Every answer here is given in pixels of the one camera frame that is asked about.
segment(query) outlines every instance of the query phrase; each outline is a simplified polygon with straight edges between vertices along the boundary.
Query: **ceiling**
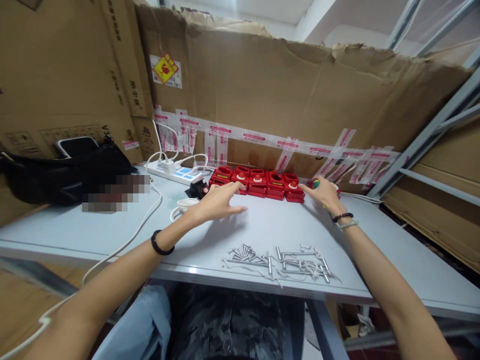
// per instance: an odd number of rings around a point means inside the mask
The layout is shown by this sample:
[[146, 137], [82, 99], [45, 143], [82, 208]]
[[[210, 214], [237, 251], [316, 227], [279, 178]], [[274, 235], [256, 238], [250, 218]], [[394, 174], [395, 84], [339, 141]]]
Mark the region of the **ceiling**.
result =
[[313, 0], [189, 0], [190, 3], [297, 25]]

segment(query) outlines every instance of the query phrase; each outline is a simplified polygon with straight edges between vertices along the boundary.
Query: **wrist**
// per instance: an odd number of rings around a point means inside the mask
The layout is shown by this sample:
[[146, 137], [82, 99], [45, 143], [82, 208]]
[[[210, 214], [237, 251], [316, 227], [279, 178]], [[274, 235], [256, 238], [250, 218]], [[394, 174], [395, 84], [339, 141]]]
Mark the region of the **wrist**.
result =
[[343, 206], [341, 202], [338, 202], [332, 206], [327, 206], [325, 205], [330, 214], [332, 214], [333, 217], [336, 217], [338, 215], [345, 214], [347, 212], [347, 208]]
[[193, 207], [188, 209], [182, 216], [181, 219], [185, 221], [185, 226], [189, 230], [196, 228], [197, 226], [202, 225], [205, 221], [202, 219], [200, 214]]

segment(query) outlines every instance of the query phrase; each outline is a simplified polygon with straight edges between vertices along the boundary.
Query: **cardboard wall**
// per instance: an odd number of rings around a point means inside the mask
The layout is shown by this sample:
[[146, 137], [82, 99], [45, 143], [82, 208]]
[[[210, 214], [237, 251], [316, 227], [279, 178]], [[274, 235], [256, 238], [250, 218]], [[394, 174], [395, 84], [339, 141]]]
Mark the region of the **cardboard wall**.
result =
[[[480, 116], [455, 127], [411, 169], [480, 197]], [[383, 198], [395, 214], [480, 273], [479, 208], [403, 177]]]
[[[137, 139], [98, 2], [2, 1], [0, 44], [2, 149], [54, 158], [60, 139], [110, 134], [122, 150]], [[138, 147], [124, 153], [142, 159]]]
[[[158, 83], [148, 72], [153, 101], [164, 111], [187, 110], [197, 118], [314, 144], [333, 146], [349, 128], [357, 130], [351, 148], [402, 151], [470, 76], [459, 66], [387, 50], [331, 49], [251, 28], [226, 31], [211, 25], [211, 16], [190, 22], [166, 8], [136, 10], [147, 61], [169, 54], [180, 64], [181, 86]], [[204, 152], [200, 131], [195, 151]], [[228, 163], [272, 169], [281, 152], [230, 139]], [[324, 161], [296, 153], [287, 171], [309, 177]]]
[[120, 68], [126, 101], [132, 115], [153, 116], [147, 67], [133, 0], [101, 0], [110, 41]]

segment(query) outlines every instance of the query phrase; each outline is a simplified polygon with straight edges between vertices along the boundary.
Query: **red plastic holder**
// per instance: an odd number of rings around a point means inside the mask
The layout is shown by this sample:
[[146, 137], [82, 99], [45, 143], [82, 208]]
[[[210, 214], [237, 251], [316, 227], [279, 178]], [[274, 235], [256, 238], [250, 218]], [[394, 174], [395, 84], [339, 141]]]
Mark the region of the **red plastic holder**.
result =
[[267, 191], [267, 179], [263, 169], [250, 170], [250, 177], [248, 179], [248, 195], [257, 196], [259, 198], [265, 197]]
[[[245, 185], [247, 189], [249, 187], [249, 178], [250, 178], [250, 169], [245, 166], [237, 166], [233, 175], [231, 176], [231, 181], [233, 182], [241, 182]], [[238, 189], [240, 195], [247, 195], [247, 190]]]
[[228, 166], [220, 166], [213, 172], [208, 181], [208, 187], [211, 187], [213, 184], [219, 186], [228, 184], [232, 180], [233, 173], [234, 172]]
[[305, 193], [299, 188], [299, 178], [291, 172], [283, 173], [283, 183], [285, 187], [285, 200], [290, 203], [304, 203]]
[[266, 193], [265, 196], [269, 199], [284, 200], [285, 187], [284, 178], [276, 171], [266, 172]]

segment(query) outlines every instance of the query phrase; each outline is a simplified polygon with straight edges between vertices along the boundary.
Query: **table leg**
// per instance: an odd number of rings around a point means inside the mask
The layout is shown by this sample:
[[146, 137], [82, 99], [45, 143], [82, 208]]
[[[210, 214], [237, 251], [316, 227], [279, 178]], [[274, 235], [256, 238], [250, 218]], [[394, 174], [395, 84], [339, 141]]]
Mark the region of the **table leg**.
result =
[[330, 318], [325, 303], [319, 300], [305, 301], [323, 358], [325, 360], [348, 360], [349, 357], [342, 339], [340, 339], [337, 328]]
[[0, 267], [32, 282], [59, 298], [67, 298], [78, 288], [36, 261], [0, 257]]

